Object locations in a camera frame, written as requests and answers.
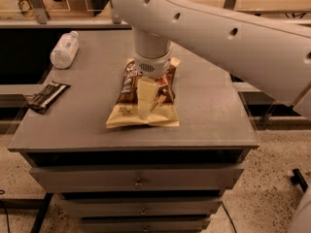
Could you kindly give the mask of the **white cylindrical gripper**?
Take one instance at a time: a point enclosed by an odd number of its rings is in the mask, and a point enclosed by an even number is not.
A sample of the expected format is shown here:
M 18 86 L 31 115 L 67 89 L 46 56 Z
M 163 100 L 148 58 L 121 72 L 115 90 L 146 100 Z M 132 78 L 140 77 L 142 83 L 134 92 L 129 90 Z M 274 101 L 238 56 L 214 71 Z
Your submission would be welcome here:
M 140 117 L 147 117 L 154 106 L 158 91 L 158 84 L 154 79 L 165 74 L 170 65 L 171 52 L 156 58 L 135 52 L 133 57 L 138 73 L 143 75 L 137 83 L 138 113 Z

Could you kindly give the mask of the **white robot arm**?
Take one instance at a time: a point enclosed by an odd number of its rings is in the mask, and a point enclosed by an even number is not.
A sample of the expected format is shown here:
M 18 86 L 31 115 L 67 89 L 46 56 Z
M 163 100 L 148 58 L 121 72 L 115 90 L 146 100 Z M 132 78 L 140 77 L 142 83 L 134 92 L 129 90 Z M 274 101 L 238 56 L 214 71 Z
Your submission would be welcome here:
M 112 0 L 134 33 L 146 76 L 166 71 L 172 42 L 311 119 L 311 28 L 188 0 Z

